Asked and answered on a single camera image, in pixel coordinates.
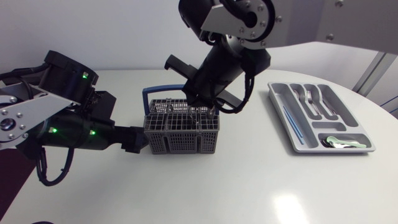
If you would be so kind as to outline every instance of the basket handle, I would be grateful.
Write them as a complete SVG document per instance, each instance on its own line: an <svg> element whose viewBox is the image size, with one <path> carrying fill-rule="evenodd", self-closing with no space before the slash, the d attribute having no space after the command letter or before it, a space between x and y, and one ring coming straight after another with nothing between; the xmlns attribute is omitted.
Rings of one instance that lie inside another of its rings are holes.
<svg viewBox="0 0 398 224"><path fill-rule="evenodd" d="M156 93L160 91L170 91L170 90L182 90L183 87L184 87L183 84L178 84L178 85L160 85L160 86L153 86L143 89L142 99L144 100L145 115L149 114L148 93Z"/></svg>

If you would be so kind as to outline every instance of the white tabletop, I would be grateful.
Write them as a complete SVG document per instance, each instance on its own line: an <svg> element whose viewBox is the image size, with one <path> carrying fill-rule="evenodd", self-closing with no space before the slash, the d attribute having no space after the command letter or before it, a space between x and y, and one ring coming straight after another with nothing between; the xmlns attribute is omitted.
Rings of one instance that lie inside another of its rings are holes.
<svg viewBox="0 0 398 224"><path fill-rule="evenodd" d="M173 71L101 71L96 90L118 100L112 119L142 126L141 91L179 84ZM268 97L268 82L326 83L376 146L369 154L299 154ZM243 96L243 81L229 88ZM181 93L156 93L155 98ZM43 186L35 171L2 223L398 223L398 121L341 86L266 70L239 114L222 114L215 154L130 154L77 149L63 182ZM66 149L47 148L49 179Z"/></svg>

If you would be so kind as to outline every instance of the cutlery tray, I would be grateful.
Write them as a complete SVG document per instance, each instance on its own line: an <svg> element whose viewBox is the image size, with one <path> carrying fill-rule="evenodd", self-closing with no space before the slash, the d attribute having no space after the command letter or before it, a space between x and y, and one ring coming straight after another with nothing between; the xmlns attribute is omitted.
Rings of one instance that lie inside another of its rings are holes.
<svg viewBox="0 0 398 224"><path fill-rule="evenodd" d="M366 131L330 86L274 82L268 83L268 86L271 101L296 152L376 150ZM328 136L334 136L342 141L357 141L366 147L326 147L322 144L322 140Z"/></svg>

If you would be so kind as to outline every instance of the dishwasher cutlery basket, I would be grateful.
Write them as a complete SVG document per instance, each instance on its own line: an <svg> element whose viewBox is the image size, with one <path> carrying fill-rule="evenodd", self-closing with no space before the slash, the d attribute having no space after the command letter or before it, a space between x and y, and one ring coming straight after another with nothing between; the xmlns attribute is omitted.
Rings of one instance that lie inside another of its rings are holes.
<svg viewBox="0 0 398 224"><path fill-rule="evenodd" d="M151 100L148 94L181 90L183 85L163 85L145 88L144 132L153 154L194 154L215 152L220 117L218 110L209 118L207 107L189 107L186 99Z"/></svg>

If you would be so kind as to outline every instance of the wire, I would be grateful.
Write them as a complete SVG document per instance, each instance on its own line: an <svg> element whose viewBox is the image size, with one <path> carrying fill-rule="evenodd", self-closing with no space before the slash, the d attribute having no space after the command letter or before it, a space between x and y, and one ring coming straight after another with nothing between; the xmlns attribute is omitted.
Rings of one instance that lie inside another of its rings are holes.
<svg viewBox="0 0 398 224"><path fill-rule="evenodd" d="M249 98L251 96L251 93L253 92L254 89L254 77L249 78L249 75L246 73L244 75L244 84L245 84L245 91L244 91L244 98L243 101L234 109L225 109L223 108L223 105L219 104L217 101L217 98L215 96L215 83L212 82L211 86L210 86L210 95L211 98L213 99L213 104L214 106L219 109L221 112L224 113L239 113L240 111L242 111L242 109L244 108L244 106L246 105L246 103L249 101Z"/></svg>
<svg viewBox="0 0 398 224"><path fill-rule="evenodd" d="M32 87L29 85L29 83L21 77L17 77L17 79L24 84L29 99L30 100L33 99L33 90L32 90Z"/></svg>
<svg viewBox="0 0 398 224"><path fill-rule="evenodd" d="M396 96L396 97L393 97L391 100L389 100L389 101L387 101L387 102L383 103L383 104L382 104L382 105L380 105L380 106L384 106L384 105L386 105L386 104L390 103L391 101L393 101L393 100L394 100L394 99L396 99L396 98L398 98L398 96Z"/></svg>
<svg viewBox="0 0 398 224"><path fill-rule="evenodd" d="M45 186L50 187L56 184L59 184L68 174L70 166L73 160L73 153L75 152L75 148L69 147L68 156L65 161L65 166L61 169L61 174L53 181L47 180L47 159L45 157L45 149L42 148L38 158L36 158L36 171L37 177L39 181L43 183Z"/></svg>
<svg viewBox="0 0 398 224"><path fill-rule="evenodd" d="M392 112L394 112L394 111L397 111L398 110L398 108L395 108L395 109L393 109L392 111L390 111L390 113L392 113Z"/></svg>
<svg viewBox="0 0 398 224"><path fill-rule="evenodd" d="M7 72L7 73L3 73L0 74L0 80L3 80L5 78L11 78L11 77L21 77L24 75L31 75L31 74L35 74L38 72L42 72L46 69L49 68L49 64L47 63L43 63L41 66L38 67L34 67L34 68L19 68L19 69L15 69L11 72Z"/></svg>

